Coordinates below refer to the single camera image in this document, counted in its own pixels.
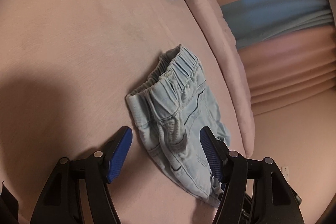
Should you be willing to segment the light blue strawberry pants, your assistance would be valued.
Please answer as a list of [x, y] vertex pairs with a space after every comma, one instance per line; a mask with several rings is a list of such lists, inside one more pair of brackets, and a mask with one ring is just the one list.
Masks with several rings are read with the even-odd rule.
[[231, 136], [199, 58], [184, 46], [167, 51], [126, 103], [144, 147], [162, 172], [187, 193], [218, 207], [221, 184], [209, 167], [200, 131], [209, 127], [226, 145]]

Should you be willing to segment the pink curtain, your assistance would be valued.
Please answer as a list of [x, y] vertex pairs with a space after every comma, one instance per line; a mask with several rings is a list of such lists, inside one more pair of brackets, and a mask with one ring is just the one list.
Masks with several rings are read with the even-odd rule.
[[[234, 1], [239, 0], [217, 0], [220, 8]], [[335, 17], [333, 24], [291, 32], [237, 50], [256, 115], [335, 86]]]

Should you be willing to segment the pink bed sheet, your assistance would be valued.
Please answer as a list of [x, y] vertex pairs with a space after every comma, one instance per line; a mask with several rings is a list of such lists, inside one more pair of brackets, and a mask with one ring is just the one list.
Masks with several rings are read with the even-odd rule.
[[1, 184], [29, 223], [61, 157], [83, 159], [122, 126], [126, 95], [178, 45], [205, 70], [244, 152], [218, 62], [184, 0], [1, 0]]

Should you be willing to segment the blue curtain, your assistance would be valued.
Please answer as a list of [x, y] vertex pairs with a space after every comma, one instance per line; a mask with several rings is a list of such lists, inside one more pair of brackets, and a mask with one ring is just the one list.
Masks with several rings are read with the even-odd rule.
[[334, 23], [328, 0], [239, 0], [221, 10], [238, 49]]

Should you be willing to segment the pink duvet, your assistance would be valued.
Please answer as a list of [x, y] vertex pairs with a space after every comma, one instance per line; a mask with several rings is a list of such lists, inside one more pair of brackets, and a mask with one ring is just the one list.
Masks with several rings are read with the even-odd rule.
[[253, 154], [255, 122], [251, 94], [236, 40], [223, 18], [217, 0], [186, 0], [221, 69], [230, 94], [245, 154]]

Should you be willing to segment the wall power socket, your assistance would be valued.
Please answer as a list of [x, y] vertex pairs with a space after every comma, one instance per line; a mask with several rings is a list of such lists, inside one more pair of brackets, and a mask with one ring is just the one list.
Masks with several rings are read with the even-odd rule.
[[288, 166], [282, 166], [281, 167], [281, 173], [286, 179], [287, 182], [290, 182], [290, 176], [289, 176], [289, 167]]

